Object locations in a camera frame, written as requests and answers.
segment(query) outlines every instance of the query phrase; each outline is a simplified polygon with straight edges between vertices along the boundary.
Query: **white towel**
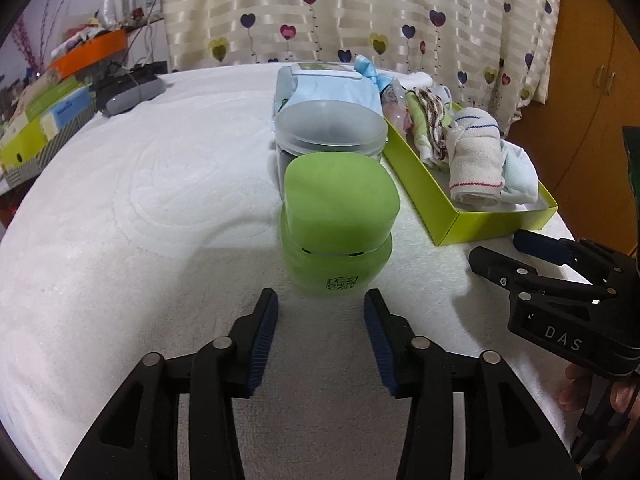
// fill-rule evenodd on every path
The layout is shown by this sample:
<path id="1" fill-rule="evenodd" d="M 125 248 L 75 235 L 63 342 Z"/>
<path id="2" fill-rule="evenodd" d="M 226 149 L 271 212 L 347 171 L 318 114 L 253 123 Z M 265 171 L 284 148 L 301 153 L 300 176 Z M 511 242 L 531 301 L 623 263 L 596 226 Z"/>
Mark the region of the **white towel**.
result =
<path id="1" fill-rule="evenodd" d="M 498 124 L 479 108 L 463 108 L 453 120 L 447 134 L 452 202 L 497 204 L 504 186 Z"/>
<path id="2" fill-rule="evenodd" d="M 510 204 L 538 201 L 538 174 L 529 155 L 520 146 L 502 141 L 502 177 L 500 200 Z"/>
<path id="3" fill-rule="evenodd" d="M 398 81 L 407 90 L 431 88 L 433 86 L 433 78 L 426 72 L 398 75 Z"/>

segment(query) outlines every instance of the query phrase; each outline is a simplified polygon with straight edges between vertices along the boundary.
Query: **bed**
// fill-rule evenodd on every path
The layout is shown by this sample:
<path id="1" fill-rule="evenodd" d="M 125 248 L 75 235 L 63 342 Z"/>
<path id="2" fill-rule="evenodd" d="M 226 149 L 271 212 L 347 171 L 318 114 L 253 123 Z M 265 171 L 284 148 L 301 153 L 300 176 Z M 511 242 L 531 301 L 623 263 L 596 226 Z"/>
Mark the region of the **bed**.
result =
<path id="1" fill-rule="evenodd" d="M 0 420 L 43 480 L 59 478 L 146 352 L 196 351 L 267 286 L 281 309 L 270 360 L 255 397 L 234 404 L 246 477 L 394 478 L 409 403 L 381 384 L 362 295 L 306 298 L 284 272 L 270 128 L 280 66 L 164 76 L 165 94 L 92 119 L 18 209 L 0 245 Z M 468 268 L 478 244 L 434 247 L 398 190 L 394 250 L 372 286 L 448 351 L 500 352 L 569 443 L 575 420 L 555 401 L 566 363 L 508 332 L 506 293 Z M 557 214 L 542 232 L 571 237 Z M 481 245 L 517 255 L 507 238 Z M 462 480 L 460 410 L 455 427 Z"/>

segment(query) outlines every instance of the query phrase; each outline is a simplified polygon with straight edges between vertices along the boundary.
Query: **curtain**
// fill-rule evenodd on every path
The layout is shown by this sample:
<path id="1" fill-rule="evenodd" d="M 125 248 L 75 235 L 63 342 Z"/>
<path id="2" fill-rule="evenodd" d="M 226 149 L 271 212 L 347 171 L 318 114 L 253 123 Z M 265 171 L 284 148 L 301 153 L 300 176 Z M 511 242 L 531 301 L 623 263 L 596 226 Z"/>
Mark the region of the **curtain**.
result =
<path id="1" fill-rule="evenodd" d="M 162 0 L 180 70 L 273 61 L 423 70 L 503 134 L 544 102 L 559 0 Z"/>

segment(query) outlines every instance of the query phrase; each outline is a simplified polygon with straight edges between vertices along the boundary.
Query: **human hand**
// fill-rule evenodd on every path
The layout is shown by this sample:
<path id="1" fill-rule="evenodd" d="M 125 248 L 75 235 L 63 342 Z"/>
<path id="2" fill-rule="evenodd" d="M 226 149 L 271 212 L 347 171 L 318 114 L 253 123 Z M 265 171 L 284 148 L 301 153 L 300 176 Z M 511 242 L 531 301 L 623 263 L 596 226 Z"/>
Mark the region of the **human hand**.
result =
<path id="1" fill-rule="evenodd" d="M 593 374 L 580 368 L 577 365 L 569 364 L 564 374 L 570 380 L 568 386 L 563 388 L 558 395 L 558 402 L 566 412 L 574 412 L 583 410 L 589 399 L 591 390 L 591 380 Z M 625 413 L 629 409 L 629 403 L 634 402 L 630 408 L 628 416 L 630 419 L 626 428 L 613 440 L 611 447 L 607 452 L 606 458 L 610 461 L 620 450 L 625 440 L 633 430 L 638 418 L 640 418 L 640 398 L 633 399 L 636 389 L 636 382 L 631 380 L 623 380 L 616 382 L 612 389 L 609 401 L 614 410 L 619 413 Z"/>

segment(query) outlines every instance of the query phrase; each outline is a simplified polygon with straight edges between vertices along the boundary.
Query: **cabinet door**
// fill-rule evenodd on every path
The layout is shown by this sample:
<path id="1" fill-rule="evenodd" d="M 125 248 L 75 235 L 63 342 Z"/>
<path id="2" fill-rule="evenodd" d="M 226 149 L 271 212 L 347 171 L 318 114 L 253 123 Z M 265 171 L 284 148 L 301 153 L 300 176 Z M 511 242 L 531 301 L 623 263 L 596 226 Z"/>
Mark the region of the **cabinet door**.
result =
<path id="1" fill-rule="evenodd" d="M 522 146 L 554 192 L 596 113 L 607 76 L 615 13 L 606 0 L 560 0 L 546 104 L 522 109 L 509 140 Z"/>
<path id="2" fill-rule="evenodd" d="M 554 196 L 575 237 L 631 253 L 638 223 L 622 126 L 640 126 L 640 52 L 617 18 L 609 73 L 603 81 L 593 123 Z"/>

